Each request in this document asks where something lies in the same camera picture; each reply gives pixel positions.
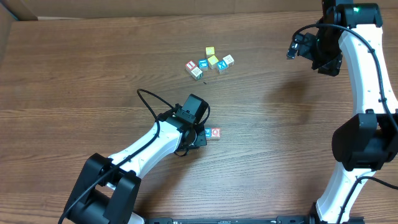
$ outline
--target wooden block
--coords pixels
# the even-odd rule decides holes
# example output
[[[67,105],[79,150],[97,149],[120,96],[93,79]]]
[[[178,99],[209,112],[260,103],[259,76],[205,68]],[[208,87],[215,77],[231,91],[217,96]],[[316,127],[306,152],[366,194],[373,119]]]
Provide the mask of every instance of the wooden block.
[[[206,59],[201,59],[198,61],[198,66],[200,70],[207,71],[208,70],[208,63]]]
[[[220,128],[205,128],[207,140],[220,140],[221,129]]]
[[[227,64],[226,64],[226,62],[224,60],[222,60],[222,61],[217,63],[218,73],[220,73],[220,74],[226,73],[227,68],[228,68],[228,66],[227,66]]]
[[[187,72],[189,72],[190,74],[192,74],[191,71],[192,71],[196,66],[197,66],[197,65],[195,65],[195,62],[193,62],[193,61],[191,60],[191,61],[189,61],[189,62],[185,65],[185,69],[186,69]]]
[[[195,79],[195,80],[199,80],[203,77],[203,72],[200,70],[200,68],[195,67],[192,69],[191,71],[191,76]]]
[[[207,59],[207,61],[209,61],[209,67],[211,69],[215,69],[216,68],[218,59],[217,59],[217,57],[215,55],[211,56],[209,59]]]
[[[210,58],[215,54],[214,47],[207,47],[206,48],[206,58]]]
[[[225,61],[225,63],[227,64],[228,67],[231,67],[232,65],[235,64],[234,58],[232,58],[231,55],[227,55],[223,58],[223,60]]]

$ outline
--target wooden table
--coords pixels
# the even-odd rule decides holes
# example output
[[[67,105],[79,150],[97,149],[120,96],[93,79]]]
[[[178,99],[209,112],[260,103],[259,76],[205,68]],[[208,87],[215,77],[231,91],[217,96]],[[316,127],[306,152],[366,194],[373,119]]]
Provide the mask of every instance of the wooden table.
[[[398,10],[383,10],[384,55],[398,91]],[[15,22],[0,70],[0,223],[56,223],[86,159],[123,150],[153,125],[136,94],[171,104],[194,93],[222,137],[169,155],[142,181],[145,217],[306,214],[335,160],[331,136],[352,112],[346,65],[328,77],[286,60],[293,32],[321,12]],[[184,69],[215,46],[229,74]],[[167,106],[146,97],[157,113]],[[397,160],[376,177],[398,184]],[[398,222],[398,191],[366,184],[352,209]]]

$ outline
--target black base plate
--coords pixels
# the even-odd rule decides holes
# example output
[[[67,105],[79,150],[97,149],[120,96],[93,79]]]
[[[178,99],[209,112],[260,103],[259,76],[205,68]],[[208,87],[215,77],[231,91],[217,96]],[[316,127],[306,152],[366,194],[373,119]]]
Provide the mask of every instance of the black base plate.
[[[309,216],[279,216],[277,218],[219,218],[219,219],[171,219],[149,218],[145,224],[319,224]],[[346,224],[365,224],[363,217],[351,218]]]

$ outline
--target yellow block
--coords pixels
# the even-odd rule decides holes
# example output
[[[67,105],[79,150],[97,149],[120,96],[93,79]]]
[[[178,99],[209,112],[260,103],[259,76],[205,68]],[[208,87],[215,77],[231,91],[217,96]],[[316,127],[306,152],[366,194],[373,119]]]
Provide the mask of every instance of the yellow block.
[[[211,69],[215,69],[217,67],[217,62],[218,59],[216,58],[215,55],[211,56],[210,58],[207,59],[209,61],[209,67]]]
[[[213,55],[213,56],[211,56],[211,57],[208,59],[208,61],[209,61],[209,64],[210,64],[210,65],[215,65],[215,64],[218,62],[218,59],[217,59],[217,57],[216,57],[215,55]]]
[[[206,57],[209,58],[215,54],[214,47],[207,47],[206,48]]]

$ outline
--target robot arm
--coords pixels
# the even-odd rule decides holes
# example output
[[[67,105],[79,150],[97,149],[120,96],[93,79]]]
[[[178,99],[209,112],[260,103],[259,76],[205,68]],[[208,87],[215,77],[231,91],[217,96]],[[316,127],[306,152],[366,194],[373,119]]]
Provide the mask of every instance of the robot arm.
[[[353,4],[353,1],[323,1],[320,24],[329,23],[352,28],[375,50],[380,63],[382,85],[389,111],[398,109],[392,91],[382,51],[382,20],[376,4]],[[316,36],[299,34],[288,51],[288,59],[295,53],[313,61],[319,73],[336,76],[345,56],[353,91],[353,117],[337,129],[332,150],[337,160],[335,170],[324,194],[315,208],[319,222],[348,222],[349,212],[364,186],[358,184],[344,211],[342,206],[356,179],[373,176],[385,162],[397,154],[397,133],[381,102],[376,64],[369,49],[352,33],[332,28],[320,28]]]
[[[157,124],[127,149],[105,158],[92,155],[83,166],[79,178],[69,196],[64,212],[71,208],[66,217],[78,224],[143,224],[144,219],[134,214],[133,208],[141,179],[166,155],[175,151],[189,150],[206,145],[203,122],[208,103],[190,95],[183,106],[158,115],[160,130],[158,137],[130,161],[122,164],[100,186],[107,185],[114,190],[111,198],[95,188],[83,198],[82,193],[112,167],[147,144],[157,134]]]

